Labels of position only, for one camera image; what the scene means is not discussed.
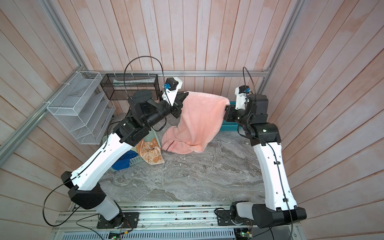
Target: wooden plank wall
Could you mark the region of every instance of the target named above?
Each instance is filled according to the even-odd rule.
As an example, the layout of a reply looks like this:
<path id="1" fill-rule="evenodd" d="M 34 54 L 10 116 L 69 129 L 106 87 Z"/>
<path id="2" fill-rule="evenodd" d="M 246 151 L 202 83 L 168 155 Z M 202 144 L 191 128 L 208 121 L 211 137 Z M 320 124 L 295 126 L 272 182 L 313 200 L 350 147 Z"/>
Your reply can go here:
<path id="1" fill-rule="evenodd" d="M 77 66 L 39 1 L 0 1 L 0 144 Z M 63 171 L 93 152 L 46 117 L 0 169 L 1 238 L 46 239 L 45 197 L 61 184 Z M 69 205 L 65 187 L 57 189 L 46 203 L 48 221 Z"/>
<path id="2" fill-rule="evenodd" d="M 141 55 L 164 70 L 266 69 L 297 0 L 51 0 L 95 71 L 121 71 Z M 160 70 L 141 58 L 128 70 Z M 235 99 L 240 77 L 188 77 L 182 90 Z M 253 79 L 256 89 L 262 79 Z M 117 113 L 128 111 L 114 101 Z"/>
<path id="3" fill-rule="evenodd" d="M 308 239 L 384 239 L 384 1 L 309 1 L 270 82 Z"/>

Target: blue cloth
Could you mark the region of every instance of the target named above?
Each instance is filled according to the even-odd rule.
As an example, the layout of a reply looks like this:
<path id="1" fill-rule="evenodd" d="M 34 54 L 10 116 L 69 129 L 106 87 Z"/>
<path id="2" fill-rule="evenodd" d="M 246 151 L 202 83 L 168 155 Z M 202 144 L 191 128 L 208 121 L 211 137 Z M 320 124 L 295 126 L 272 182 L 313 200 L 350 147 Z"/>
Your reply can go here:
<path id="1" fill-rule="evenodd" d="M 136 156 L 138 156 L 137 152 L 129 150 L 112 165 L 112 168 L 116 171 L 129 168 L 129 160 Z"/>

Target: gray marble surface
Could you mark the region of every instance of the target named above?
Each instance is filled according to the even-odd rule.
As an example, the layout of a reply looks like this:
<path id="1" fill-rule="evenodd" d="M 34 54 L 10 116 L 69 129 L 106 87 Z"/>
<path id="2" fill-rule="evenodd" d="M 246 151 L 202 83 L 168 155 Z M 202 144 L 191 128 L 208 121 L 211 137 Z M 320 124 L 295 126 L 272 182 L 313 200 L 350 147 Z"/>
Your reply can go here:
<path id="1" fill-rule="evenodd" d="M 178 121 L 168 117 L 159 139 Z M 202 153 L 162 151 L 162 156 L 164 164 L 140 162 L 117 172 L 108 170 L 100 180 L 102 189 L 118 202 L 264 201 L 256 154 L 237 132 L 219 132 Z"/>

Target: black cable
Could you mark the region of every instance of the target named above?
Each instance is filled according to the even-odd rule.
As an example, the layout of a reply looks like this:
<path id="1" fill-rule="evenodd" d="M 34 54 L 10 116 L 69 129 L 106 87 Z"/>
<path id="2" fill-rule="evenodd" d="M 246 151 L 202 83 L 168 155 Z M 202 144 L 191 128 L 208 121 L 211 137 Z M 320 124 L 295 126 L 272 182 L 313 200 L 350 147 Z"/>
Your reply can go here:
<path id="1" fill-rule="evenodd" d="M 118 122 L 111 122 L 111 123 L 108 125 L 108 127 L 107 127 L 107 135 L 108 135 L 109 127 L 110 127 L 112 124 L 115 124 L 115 123 L 118 123 Z"/>
<path id="2" fill-rule="evenodd" d="M 245 68 L 245 67 L 243 67 L 243 79 L 244 79 L 244 86 L 246 86 L 247 83 L 245 82 L 244 68 Z M 246 94 L 245 102 L 247 102 L 247 100 L 248 100 L 248 93 L 247 93 L 247 90 L 245 90 L 245 94 Z"/>
<path id="3" fill-rule="evenodd" d="M 216 208 L 216 209 L 214 210 L 214 214 L 215 214 L 216 216 L 218 216 L 218 217 L 223 218 L 222 216 L 220 216 L 220 215 L 216 212 L 216 211 L 219 210 L 219 209 L 225 210 L 225 209 L 222 208 L 222 207 L 218 207 L 218 208 Z"/>
<path id="4" fill-rule="evenodd" d="M 103 147 L 103 149 L 105 148 L 105 146 L 107 146 L 107 141 L 108 139 L 105 141 L 105 145 Z M 80 176 L 80 174 L 82 174 L 92 163 L 93 161 L 95 161 L 95 159 L 100 155 L 101 151 L 96 155 L 96 157 L 94 157 L 94 159 L 78 174 L 78 176 Z"/>
<path id="5" fill-rule="evenodd" d="M 133 228 L 132 228 L 131 225 L 129 224 L 128 219 L 127 219 L 127 224 L 128 224 L 128 226 L 130 227 L 130 230 L 125 231 L 125 232 L 122 232 L 122 233 L 120 233 L 120 235 L 125 235 L 125 234 L 128 234 L 128 233 L 130 233 L 131 231 L 133 231 Z"/>
<path id="6" fill-rule="evenodd" d="M 129 113 L 129 110 L 131 109 L 131 106 L 129 106 L 129 108 L 128 108 L 128 112 L 127 112 L 127 114 L 125 115 L 125 117 L 127 117 L 128 116 L 128 113 Z"/>
<path id="7" fill-rule="evenodd" d="M 272 232 L 272 227 L 269 227 L 269 230 L 271 231 L 272 239 L 275 240 L 275 237 L 273 236 L 273 232 Z"/>
<path id="8" fill-rule="evenodd" d="M 50 223 L 47 221 L 47 219 L 45 218 L 45 213 L 44 213 L 45 203 L 46 203 L 48 197 L 49 197 L 49 196 L 50 196 L 56 189 L 58 189 L 59 187 L 63 186 L 63 185 L 66 184 L 67 182 L 72 181 L 72 180 L 75 179 L 75 178 L 76 178 L 76 177 L 74 177 L 74 178 L 72 178 L 72 179 L 66 181 L 65 183 L 59 185 L 58 187 L 56 187 L 55 189 L 53 189 L 50 193 L 48 193 L 47 197 L 45 198 L 45 200 L 44 200 L 44 202 L 43 202 L 43 209 L 42 209 L 42 211 L 43 211 L 43 218 L 44 218 L 44 221 L 45 221 L 45 223 L 48 224 L 49 226 L 51 226 L 51 227 L 57 227 L 57 226 L 62 225 L 63 223 L 65 223 L 65 222 L 66 222 L 66 221 L 67 221 L 67 220 L 74 214 L 74 212 L 76 212 L 76 211 L 79 209 L 80 206 L 79 206 L 78 208 L 76 208 L 76 209 L 73 211 L 73 213 L 71 213 L 71 215 L 70 215 L 67 219 L 65 219 L 62 223 L 60 223 L 60 224 L 58 224 L 58 225 L 52 225 L 52 224 L 50 224 Z"/>
<path id="9" fill-rule="evenodd" d="M 237 126 L 237 133 L 238 133 L 240 136 L 247 138 L 245 135 L 240 134 L 240 132 L 239 132 L 239 127 L 240 127 L 240 125 Z M 268 142 L 266 142 L 266 141 L 264 141 L 264 140 L 261 140 L 260 138 L 257 138 L 257 137 L 254 137 L 254 136 L 252 136 L 252 137 L 253 137 L 254 139 L 257 139 L 257 140 L 259 140 L 259 141 L 262 141 L 262 142 L 265 142 L 266 144 L 268 144 L 268 146 L 272 149 L 273 155 L 274 155 L 275 160 L 276 160 L 276 163 L 277 163 L 278 161 L 277 161 L 277 157 L 276 157 L 275 150 L 273 149 L 273 147 L 272 147 Z M 281 179 L 281 174 L 280 174 L 279 164 L 276 164 L 276 166 L 277 166 L 277 170 L 278 170 L 278 172 L 279 172 L 279 178 L 280 178 L 281 189 L 283 190 L 283 196 L 284 196 L 284 198 L 286 199 L 286 195 L 285 195 L 285 191 L 284 191 L 284 187 L 283 187 L 283 180 Z M 289 215 L 290 215 L 290 217 L 291 217 L 291 234 L 290 234 L 290 236 L 289 236 L 289 238 L 288 238 L 288 240 L 290 240 L 291 237 L 292 237 L 292 233 L 293 233 L 293 219 L 292 219 L 291 209 L 289 208 L 289 204 L 288 204 L 288 202 L 285 202 L 285 203 L 287 204 L 288 211 L 289 211 Z"/>
<path id="10" fill-rule="evenodd" d="M 269 229 L 267 229 L 267 231 L 263 231 L 262 233 L 256 234 L 255 236 L 252 236 L 252 238 L 257 237 L 258 235 L 261 235 L 261 234 L 266 233 L 268 231 L 269 231 Z"/>
<path id="11" fill-rule="evenodd" d="M 167 124 L 167 118 L 165 118 L 166 119 L 166 122 L 164 123 L 164 125 L 159 129 L 159 130 L 156 130 L 156 129 L 154 129 L 153 127 L 153 130 L 155 130 L 156 132 L 160 132 L 161 130 L 163 130 L 163 128 L 166 126 L 166 124 Z"/>
<path id="12" fill-rule="evenodd" d="M 131 61 L 127 64 L 127 66 L 125 67 L 125 69 L 124 69 L 123 82 L 124 82 L 124 87 L 125 87 L 125 91 L 126 91 L 127 95 L 128 95 L 128 91 L 127 91 L 127 86 L 125 85 L 125 72 L 127 71 L 127 68 L 128 68 L 128 66 L 131 64 L 131 62 L 133 62 L 133 61 L 135 61 L 136 59 L 139 59 L 139 58 L 153 58 L 153 59 L 155 59 L 156 61 L 158 61 L 159 64 L 160 64 L 160 67 L 161 67 L 161 72 L 163 73 L 163 82 L 164 82 L 164 83 L 166 82 L 165 77 L 164 77 L 163 65 L 161 64 L 161 62 L 160 62 L 157 58 L 152 57 L 152 56 L 139 56 L 139 57 L 134 58 L 133 60 L 131 60 Z M 166 91 L 165 88 L 164 88 L 164 92 L 166 93 L 167 99 L 168 99 L 168 101 L 169 101 L 169 97 L 168 97 L 168 95 L 167 95 L 167 91 Z"/>
<path id="13" fill-rule="evenodd" d="M 135 61 L 136 59 L 139 59 L 139 58 L 153 58 L 153 59 L 155 59 L 156 61 L 158 61 L 159 64 L 160 64 L 160 67 L 161 67 L 161 72 L 163 73 L 163 81 L 164 81 L 164 83 L 165 83 L 164 70 L 163 70 L 163 66 L 161 65 L 161 62 L 160 62 L 157 58 L 152 57 L 152 56 L 139 56 L 139 57 L 134 58 L 133 60 L 131 60 L 131 61 L 127 64 L 127 66 L 125 67 L 125 69 L 124 69 L 123 82 L 124 82 L 125 91 L 126 91 L 128 97 L 129 97 L 129 95 L 128 95 L 128 91 L 127 91 L 127 86 L 125 85 L 125 72 L 127 71 L 127 68 L 128 68 L 128 66 L 131 64 L 131 62 L 133 62 L 133 61 Z"/>
<path id="14" fill-rule="evenodd" d="M 85 227 L 85 228 L 87 228 L 87 229 L 89 229 L 89 230 L 91 230 L 91 231 L 94 231 L 94 232 L 95 232 L 95 233 L 96 233 L 102 240 L 104 240 L 104 238 L 103 238 L 98 232 L 96 232 L 95 230 L 93 230 L 93 229 L 91 229 L 91 228 L 89 228 L 89 227 L 86 227 L 86 226 L 83 226 L 83 225 L 78 224 L 78 221 L 81 221 L 81 220 L 83 220 L 83 219 L 86 219 L 86 218 L 89 218 L 89 217 L 93 217 L 93 216 L 96 216 L 96 215 L 98 215 L 98 214 L 91 215 L 91 216 L 88 216 L 88 217 L 79 219 L 79 220 L 76 221 L 76 225 L 77 225 L 77 226 L 81 226 L 81 227 Z"/>
<path id="15" fill-rule="evenodd" d="M 247 71 L 248 76 L 251 78 L 251 81 L 252 81 L 252 84 L 253 84 L 253 92 L 252 92 L 252 93 L 254 93 L 255 90 L 256 90 L 256 85 L 255 85 L 255 83 L 253 82 L 253 79 L 252 79 L 252 77 L 251 77 L 251 74 L 249 73 L 249 71 L 248 71 L 248 69 L 247 69 L 246 67 L 243 67 L 244 84 L 245 84 L 244 69 Z"/>

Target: orange floral towel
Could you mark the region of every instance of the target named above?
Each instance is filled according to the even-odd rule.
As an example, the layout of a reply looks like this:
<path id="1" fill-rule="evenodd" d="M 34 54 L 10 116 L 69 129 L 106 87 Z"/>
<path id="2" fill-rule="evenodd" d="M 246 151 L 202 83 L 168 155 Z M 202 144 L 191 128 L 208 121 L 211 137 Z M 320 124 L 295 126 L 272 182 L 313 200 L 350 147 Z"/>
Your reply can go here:
<path id="1" fill-rule="evenodd" d="M 160 147 L 156 141 L 156 138 L 152 138 L 152 142 L 144 142 L 142 139 L 136 145 L 139 156 L 144 159 L 148 164 L 160 164 L 164 163 L 164 159 L 161 156 Z"/>

